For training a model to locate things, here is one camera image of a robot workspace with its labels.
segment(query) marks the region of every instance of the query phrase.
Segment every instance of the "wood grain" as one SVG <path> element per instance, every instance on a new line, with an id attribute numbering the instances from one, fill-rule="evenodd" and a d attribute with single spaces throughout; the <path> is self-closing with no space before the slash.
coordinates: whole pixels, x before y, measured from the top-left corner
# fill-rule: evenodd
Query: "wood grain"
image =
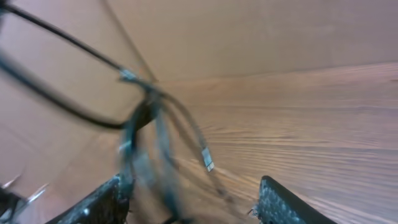
<path id="1" fill-rule="evenodd" d="M 398 63 L 161 86 L 188 105 L 240 212 L 270 175 L 336 222 L 362 224 L 398 223 L 395 80 Z M 187 210 L 231 223 L 200 162 L 175 131 L 172 139 Z M 61 212 L 110 178 L 117 143 L 117 133 L 96 138 L 52 183 L 41 213 Z"/>

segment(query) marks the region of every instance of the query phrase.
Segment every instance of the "wooden surface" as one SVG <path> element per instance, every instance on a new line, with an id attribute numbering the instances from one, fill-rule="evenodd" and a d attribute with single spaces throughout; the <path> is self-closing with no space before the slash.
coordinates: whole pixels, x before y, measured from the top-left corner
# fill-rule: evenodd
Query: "wooden surface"
<path id="1" fill-rule="evenodd" d="M 269 175 L 338 223 L 398 222 L 398 63 L 160 85 L 192 112 L 239 211 Z M 182 180 L 190 210 L 229 220 L 212 189 L 197 189 L 209 183 L 200 163 L 173 140 L 180 170 L 192 173 Z M 95 139 L 36 203 L 41 214 L 110 178 L 117 142 L 117 133 Z"/>
<path id="2" fill-rule="evenodd" d="M 398 60 L 396 0 L 101 1 L 160 81 Z"/>

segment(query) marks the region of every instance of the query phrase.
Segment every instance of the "cable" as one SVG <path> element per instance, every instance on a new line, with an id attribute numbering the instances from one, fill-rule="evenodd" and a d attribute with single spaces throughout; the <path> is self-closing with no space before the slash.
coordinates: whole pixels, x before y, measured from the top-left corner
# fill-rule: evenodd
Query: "cable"
<path id="1" fill-rule="evenodd" d="M 5 52 L 0 50 L 0 68 L 5 72 L 3 75 L 8 75 L 20 84 L 26 86 L 29 90 L 45 98 L 55 106 L 66 112 L 84 120 L 91 124 L 101 126 L 109 129 L 123 129 L 125 122 L 117 122 L 99 115 L 87 112 L 87 110 L 78 106 L 75 102 L 67 100 L 62 94 L 52 90 L 48 85 L 29 75 L 24 71 L 20 65 L 13 62 Z"/>
<path id="2" fill-rule="evenodd" d="M 84 44 L 83 42 L 77 40 L 76 38 L 72 37 L 71 35 L 65 33 L 64 31 L 60 30 L 59 28 L 29 14 L 28 12 L 23 11 L 22 9 L 19 9 L 16 6 L 2 4 L 2 8 L 5 9 L 6 11 L 9 11 L 27 21 L 30 21 L 30 22 L 58 35 L 59 37 L 69 41 L 76 47 L 88 52 L 92 56 L 96 57 L 98 60 L 108 64 L 110 67 L 115 68 L 116 70 L 121 72 L 121 75 L 123 76 L 124 81 L 137 84 L 141 88 L 143 88 L 146 93 L 146 96 L 148 96 L 149 93 L 151 95 L 158 95 L 159 97 L 156 98 L 155 101 L 159 107 L 157 109 L 152 108 L 152 112 L 155 112 L 162 108 L 165 108 L 167 111 L 167 108 L 161 102 L 161 98 L 165 98 L 166 100 L 169 100 L 181 112 L 181 114 L 188 121 L 190 127 L 195 132 L 195 135 L 197 136 L 197 139 L 198 139 L 198 142 L 200 145 L 199 148 L 195 146 L 196 144 L 188 136 L 186 136 L 185 131 L 180 132 L 180 134 L 181 134 L 181 136 L 183 136 L 184 141 L 188 144 L 189 148 L 192 150 L 194 155 L 196 155 L 198 160 L 201 160 L 201 159 L 199 159 L 200 152 L 199 153 L 195 152 L 195 149 L 203 150 L 204 148 L 206 148 L 207 147 L 206 140 L 205 140 L 203 134 L 201 133 L 198 125 L 196 124 L 195 120 L 192 118 L 191 114 L 189 113 L 189 111 L 176 98 L 156 89 L 153 85 L 145 82 L 144 80 L 140 80 L 138 78 L 129 76 L 128 72 L 126 73 L 126 70 L 122 66 L 113 62 L 111 59 L 105 57 L 104 55 L 97 52 L 95 49 L 93 49 L 90 46 Z M 89 113 L 89 112 L 87 112 L 87 110 L 82 109 L 78 104 L 68 100 L 67 98 L 62 96 L 60 93 L 56 92 L 55 90 L 51 90 L 51 88 L 49 88 L 42 81 L 39 81 L 38 79 L 36 79 L 32 75 L 30 75 L 27 71 L 22 69 L 21 66 L 19 66 L 19 65 L 17 66 L 17 63 L 15 63 L 11 59 L 9 59 L 7 57 L 7 55 L 2 51 L 0 51 L 0 67 L 6 72 L 7 75 L 9 75 L 13 79 L 17 80 L 20 84 L 26 86 L 28 89 L 30 89 L 31 91 L 40 95 L 41 97 L 45 98 L 49 102 L 53 103 L 54 105 L 58 106 L 59 108 L 65 110 L 66 112 L 68 112 L 84 121 L 87 121 L 91 124 L 95 124 L 97 126 L 101 126 L 103 128 L 110 128 L 110 129 L 127 128 L 127 130 L 129 129 L 128 128 L 129 124 L 127 124 L 127 126 L 126 126 L 126 122 L 118 123 L 111 119 L 103 118 L 103 117 L 95 115 L 93 113 Z M 151 103 L 148 101 L 147 98 L 145 98 L 144 101 L 140 105 L 144 106 L 144 103 L 148 103 L 148 105 L 149 104 L 153 105 L 155 102 Z M 174 114 L 171 112 L 171 110 L 168 110 L 167 112 L 168 112 L 168 114 L 170 114 L 172 116 L 172 119 L 175 121 L 174 123 L 175 123 L 175 126 L 177 127 L 177 129 L 178 129 L 178 127 L 181 128 L 182 126 L 179 124 L 179 121 L 174 116 Z M 138 124 L 138 122 L 136 124 L 133 124 L 134 130 L 131 130 L 131 131 L 133 131 L 134 133 L 136 131 L 138 131 L 138 129 L 141 129 L 143 126 L 145 126 L 148 122 L 150 122 L 155 117 L 155 114 L 152 115 L 153 117 L 149 116 L 148 113 L 143 113 L 143 114 L 146 114 L 146 115 L 144 115 L 142 117 L 142 119 L 139 120 L 139 124 Z M 164 128 L 161 128 L 161 130 L 163 130 L 163 131 L 161 131 L 161 133 L 159 133 L 159 134 L 164 134 Z M 129 136 L 131 138 L 130 139 L 131 141 L 136 140 L 136 139 L 134 139 L 133 136 L 135 136 L 135 135 L 133 134 L 133 135 Z M 217 189 L 217 192 L 222 196 L 227 196 L 226 200 L 229 204 L 234 204 L 231 197 L 226 193 L 225 187 L 221 184 L 220 180 L 213 174 L 213 172 L 210 172 L 209 176 L 210 176 L 211 181 L 214 183 L 214 185 Z M 172 208 L 172 207 L 176 206 L 176 202 L 169 203 L 167 206 L 169 208 L 171 208 L 171 210 L 175 210 L 175 208 Z M 237 210 L 235 208 L 233 208 L 232 206 L 230 206 L 230 209 L 231 209 L 231 213 L 233 215 L 238 214 Z M 178 213 L 174 212 L 173 218 L 179 219 Z"/>
<path id="3" fill-rule="evenodd" d="M 172 100 L 172 102 L 175 103 L 176 106 L 178 106 L 178 109 L 180 109 L 180 112 L 183 113 L 183 115 L 186 117 L 189 125 L 194 129 L 195 134 L 197 135 L 198 141 L 200 142 L 200 147 L 197 146 L 191 139 L 191 137 L 187 134 L 186 130 L 184 127 L 181 125 L 180 121 L 177 119 L 176 115 L 174 112 L 165 104 L 163 104 L 164 111 L 170 116 L 170 119 L 172 120 L 172 123 L 174 124 L 176 130 L 178 131 L 180 137 L 184 140 L 185 144 L 188 146 L 188 148 L 192 151 L 193 155 L 199 160 L 202 161 L 201 158 L 201 150 L 206 148 L 206 141 L 205 138 L 203 137 L 203 134 L 201 133 L 198 125 L 195 123 L 195 120 L 192 118 L 191 114 L 189 111 L 182 105 L 177 99 L 175 99 L 172 96 L 168 96 L 169 99 Z M 242 219 L 242 216 L 240 212 L 238 212 L 238 209 L 236 208 L 236 204 L 226 190 L 226 187 L 221 183 L 220 179 L 217 178 L 217 176 L 214 174 L 214 171 L 212 170 L 211 172 L 207 172 L 210 180 L 212 181 L 216 191 L 218 194 L 222 197 L 225 198 L 226 203 L 228 205 L 229 211 L 231 212 L 232 215 L 235 217 Z"/>
<path id="4" fill-rule="evenodd" d="M 157 93 L 152 94 L 152 113 L 155 120 L 155 129 L 157 135 L 157 143 L 160 152 L 160 158 L 163 160 L 162 163 L 162 175 L 161 181 L 163 182 L 163 203 L 169 209 L 172 214 L 172 219 L 168 222 L 173 223 L 180 221 L 185 223 L 183 220 L 183 203 L 177 195 L 176 189 L 178 183 L 178 177 L 175 176 L 174 166 L 170 153 L 170 139 L 168 137 L 169 130 L 167 129 L 166 122 L 164 120 L 164 112 L 160 96 Z"/>
<path id="5" fill-rule="evenodd" d="M 3 9 L 11 12 L 23 19 L 26 19 L 27 21 L 29 21 L 31 23 L 34 23 L 40 27 L 43 27 L 44 29 L 64 38 L 65 40 L 69 41 L 71 44 L 83 49 L 87 53 L 91 54 L 92 56 L 96 57 L 97 59 L 101 60 L 102 62 L 108 64 L 110 67 L 113 67 L 117 70 L 123 69 L 122 66 L 118 65 L 116 62 L 112 61 L 111 59 L 107 58 L 103 54 L 99 53 L 92 47 L 84 44 L 82 41 L 74 38 L 72 35 L 67 34 L 66 32 L 60 30 L 58 27 L 55 27 L 55 26 L 49 24 L 48 22 L 45 22 L 45 21 L 33 16 L 32 14 L 29 14 L 28 12 L 26 12 L 22 9 L 19 9 L 17 6 L 5 4 Z"/>
<path id="6" fill-rule="evenodd" d="M 126 40 L 126 43 L 128 44 L 131 52 L 135 56 L 136 60 L 138 60 L 140 67 L 144 69 L 144 73 L 146 73 L 149 76 L 149 79 L 151 80 L 152 83 L 158 82 L 156 76 L 154 75 L 152 70 L 149 68 L 148 63 L 142 58 L 142 55 L 138 51 L 136 45 L 129 37 L 129 34 L 127 33 L 127 30 L 124 28 L 122 22 L 118 19 L 116 13 L 112 10 L 112 7 L 111 7 L 110 3 L 108 2 L 108 0 L 100 0 L 100 2 L 103 4 L 103 7 L 105 8 L 106 12 L 109 14 L 110 18 L 116 24 L 116 28 L 118 29 L 120 34 Z"/>

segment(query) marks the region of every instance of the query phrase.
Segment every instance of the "brown wall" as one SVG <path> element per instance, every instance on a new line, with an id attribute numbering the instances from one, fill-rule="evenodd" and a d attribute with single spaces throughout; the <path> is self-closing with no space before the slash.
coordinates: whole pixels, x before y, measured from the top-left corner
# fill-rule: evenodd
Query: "brown wall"
<path id="1" fill-rule="evenodd" d="M 107 0 L 159 80 L 398 60 L 396 0 Z"/>
<path id="2" fill-rule="evenodd" d="M 136 57 L 100 1 L 14 3 L 116 61 L 139 68 Z M 90 110 L 122 120 L 126 108 L 133 106 L 131 100 L 139 96 L 135 87 L 118 83 L 117 72 L 48 32 L 10 14 L 3 22 L 1 48 Z M 29 195 L 42 184 L 53 181 L 102 130 L 70 119 L 13 84 L 0 76 L 0 183 L 12 179 L 25 167 L 13 190 Z"/>

